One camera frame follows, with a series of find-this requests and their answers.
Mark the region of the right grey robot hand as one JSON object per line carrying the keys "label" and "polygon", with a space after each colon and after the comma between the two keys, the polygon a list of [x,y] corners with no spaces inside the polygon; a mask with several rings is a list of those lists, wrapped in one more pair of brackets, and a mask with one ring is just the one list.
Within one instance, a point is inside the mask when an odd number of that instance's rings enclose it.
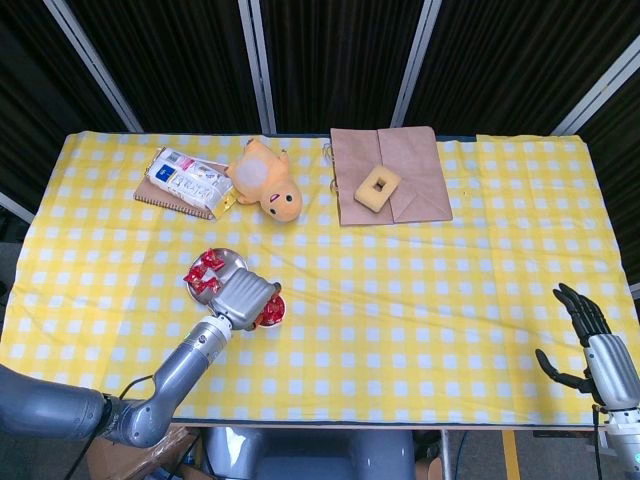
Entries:
{"label": "right grey robot hand", "polygon": [[561,283],[554,296],[565,306],[587,362],[584,375],[559,372],[540,349],[535,351],[542,371],[554,382],[589,394],[608,411],[639,406],[639,375],[623,340],[612,333],[600,307]]}

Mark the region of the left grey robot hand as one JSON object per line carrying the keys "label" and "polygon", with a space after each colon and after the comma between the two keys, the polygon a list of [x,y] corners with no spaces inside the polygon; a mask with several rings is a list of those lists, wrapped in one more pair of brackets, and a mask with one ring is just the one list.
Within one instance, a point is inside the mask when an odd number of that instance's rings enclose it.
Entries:
{"label": "left grey robot hand", "polygon": [[280,293],[278,282],[269,282],[256,273],[238,268],[209,302],[215,314],[225,316],[232,330],[254,330],[269,301]]}

